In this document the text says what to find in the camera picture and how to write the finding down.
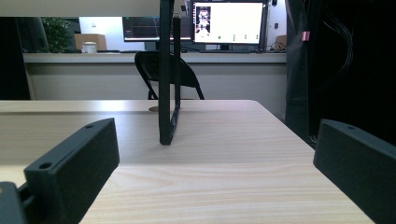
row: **black chair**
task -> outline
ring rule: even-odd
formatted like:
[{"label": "black chair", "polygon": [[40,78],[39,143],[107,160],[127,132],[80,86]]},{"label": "black chair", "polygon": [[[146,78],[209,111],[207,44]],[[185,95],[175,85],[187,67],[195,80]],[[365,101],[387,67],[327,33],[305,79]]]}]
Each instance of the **black chair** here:
[{"label": "black chair", "polygon": [[[136,68],[148,86],[148,99],[149,100],[158,100],[158,96],[155,93],[154,89],[152,89],[151,81],[159,81],[159,61],[160,61],[160,53],[158,50],[154,51],[139,51],[134,56],[134,63],[136,64]],[[197,90],[199,98],[204,100],[204,94],[201,91],[201,87],[199,85],[198,79],[195,73],[192,71],[190,66],[184,62],[183,59],[180,59],[180,86],[191,87]],[[170,83],[175,84],[175,75],[171,74]]]}]

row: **wooden table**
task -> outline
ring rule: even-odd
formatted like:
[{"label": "wooden table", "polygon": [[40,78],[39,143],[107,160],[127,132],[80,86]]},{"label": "wooden table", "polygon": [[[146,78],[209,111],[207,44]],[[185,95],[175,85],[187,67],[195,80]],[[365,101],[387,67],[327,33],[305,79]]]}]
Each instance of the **wooden table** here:
[{"label": "wooden table", "polygon": [[120,166],[82,223],[372,223],[253,101],[182,101],[170,147],[156,101],[0,102],[0,180],[82,126],[115,118]]}]

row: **screw hole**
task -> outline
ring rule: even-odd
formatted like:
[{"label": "screw hole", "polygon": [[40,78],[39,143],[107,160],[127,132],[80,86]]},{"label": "screw hole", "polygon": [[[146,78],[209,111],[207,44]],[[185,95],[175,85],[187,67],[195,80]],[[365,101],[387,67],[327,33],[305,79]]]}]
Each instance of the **screw hole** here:
[{"label": "screw hole", "polygon": [[44,170],[44,169],[49,168],[51,165],[52,164],[50,162],[46,162],[46,163],[41,164],[38,168]]}]

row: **black curtain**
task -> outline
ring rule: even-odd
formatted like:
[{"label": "black curtain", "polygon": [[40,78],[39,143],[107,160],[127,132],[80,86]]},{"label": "black curtain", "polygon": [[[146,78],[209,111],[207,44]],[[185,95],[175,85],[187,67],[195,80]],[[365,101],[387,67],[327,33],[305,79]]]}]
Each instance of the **black curtain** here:
[{"label": "black curtain", "polygon": [[0,100],[30,100],[16,18],[0,18]]},{"label": "black curtain", "polygon": [[[396,3],[286,3],[286,124],[308,143],[315,142],[321,119],[334,119],[396,145]],[[304,30],[308,42],[301,39]]]}]

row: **black monitor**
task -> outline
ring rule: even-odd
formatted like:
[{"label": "black monitor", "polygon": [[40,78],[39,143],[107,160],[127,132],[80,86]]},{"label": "black monitor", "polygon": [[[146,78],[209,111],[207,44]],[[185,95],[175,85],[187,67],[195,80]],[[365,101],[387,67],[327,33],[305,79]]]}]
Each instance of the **black monitor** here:
[{"label": "black monitor", "polygon": [[[180,40],[191,40],[191,22],[180,18]],[[122,17],[124,42],[158,42],[160,40],[160,17]]]},{"label": "black monitor", "polygon": [[266,9],[266,0],[191,0],[191,41],[259,46]]}]

